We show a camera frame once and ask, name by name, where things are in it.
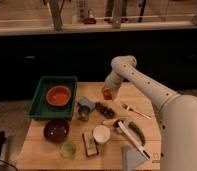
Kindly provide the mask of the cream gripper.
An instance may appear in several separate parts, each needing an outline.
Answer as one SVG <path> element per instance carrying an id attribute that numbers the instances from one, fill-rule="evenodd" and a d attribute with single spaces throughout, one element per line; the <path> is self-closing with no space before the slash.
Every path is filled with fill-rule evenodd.
<path id="1" fill-rule="evenodd" d="M 112 94 L 112 100 L 115 100 L 118 96 L 118 91 L 121 85 L 119 83 L 113 81 L 105 81 L 105 86 L 102 87 L 101 92 L 104 94 L 106 92 L 106 88 L 108 88 Z"/>

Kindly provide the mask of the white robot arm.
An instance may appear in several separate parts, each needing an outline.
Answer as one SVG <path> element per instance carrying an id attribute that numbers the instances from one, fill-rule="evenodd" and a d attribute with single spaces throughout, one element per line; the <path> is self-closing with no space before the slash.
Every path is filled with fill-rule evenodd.
<path id="1" fill-rule="evenodd" d="M 161 117 L 161 171 L 197 171 L 197 96 L 182 95 L 136 69 L 134 56 L 111 61 L 102 93 L 116 98 L 124 80 L 133 83 L 156 106 Z"/>

